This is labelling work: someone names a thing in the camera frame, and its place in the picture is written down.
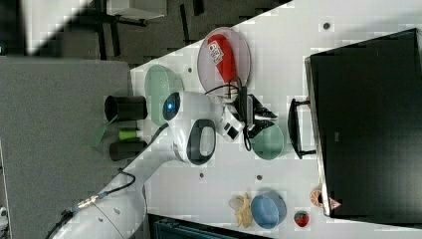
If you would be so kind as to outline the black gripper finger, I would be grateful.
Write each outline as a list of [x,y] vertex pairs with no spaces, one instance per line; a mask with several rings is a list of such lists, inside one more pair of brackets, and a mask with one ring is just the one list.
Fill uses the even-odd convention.
[[277,116],[265,108],[254,95],[250,95],[250,99],[252,100],[253,113],[256,117],[269,120],[275,120],[277,118]]
[[247,130],[248,138],[254,138],[262,130],[273,126],[274,123],[267,119],[257,119],[255,123]]

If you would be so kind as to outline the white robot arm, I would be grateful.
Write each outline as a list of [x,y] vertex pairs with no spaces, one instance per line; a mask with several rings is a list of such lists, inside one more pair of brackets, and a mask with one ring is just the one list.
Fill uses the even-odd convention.
[[150,143],[99,193],[62,212],[46,239],[129,239],[142,225],[144,183],[165,162],[203,165],[213,156],[216,136],[253,137],[277,117],[251,94],[232,101],[179,91],[165,99],[160,126]]

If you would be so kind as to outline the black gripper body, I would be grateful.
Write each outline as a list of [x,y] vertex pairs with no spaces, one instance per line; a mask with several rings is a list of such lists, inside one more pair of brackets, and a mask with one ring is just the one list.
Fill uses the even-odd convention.
[[252,100],[248,96],[248,90],[246,87],[242,87],[236,99],[229,103],[229,106],[236,110],[236,119],[241,121],[245,127],[244,130],[250,133],[254,128],[253,124],[253,105]]

